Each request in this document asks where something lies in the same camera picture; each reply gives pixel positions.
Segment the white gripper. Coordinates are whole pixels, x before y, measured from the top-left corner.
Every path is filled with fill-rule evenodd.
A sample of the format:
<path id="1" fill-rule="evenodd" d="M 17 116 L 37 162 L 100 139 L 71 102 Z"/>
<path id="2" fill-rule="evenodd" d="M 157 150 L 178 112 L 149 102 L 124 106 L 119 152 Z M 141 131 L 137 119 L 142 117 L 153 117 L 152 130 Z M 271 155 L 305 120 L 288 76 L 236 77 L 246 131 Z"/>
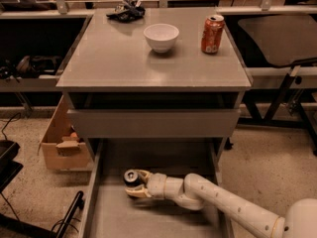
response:
<path id="1" fill-rule="evenodd" d="M 164 187 L 167 175 L 152 174 L 146 170 L 137 170 L 138 177 L 141 183 L 146 183 L 147 187 L 143 184 L 136 187 L 126 187 L 125 191 L 129 196 L 136 198 L 155 198 L 164 199 Z"/>

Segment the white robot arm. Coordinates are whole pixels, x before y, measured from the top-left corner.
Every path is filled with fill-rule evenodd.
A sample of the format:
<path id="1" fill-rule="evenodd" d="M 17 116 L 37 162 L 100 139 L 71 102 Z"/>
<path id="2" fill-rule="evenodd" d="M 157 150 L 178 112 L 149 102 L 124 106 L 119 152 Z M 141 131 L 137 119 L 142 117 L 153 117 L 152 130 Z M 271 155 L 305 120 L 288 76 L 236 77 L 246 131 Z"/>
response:
<path id="1" fill-rule="evenodd" d="M 131 197 L 168 199 L 189 210 L 200 210 L 209 202 L 257 238 L 317 238 L 314 198 L 296 201 L 284 216 L 279 216 L 197 174 L 173 178 L 145 170 L 127 170 L 124 182 Z"/>

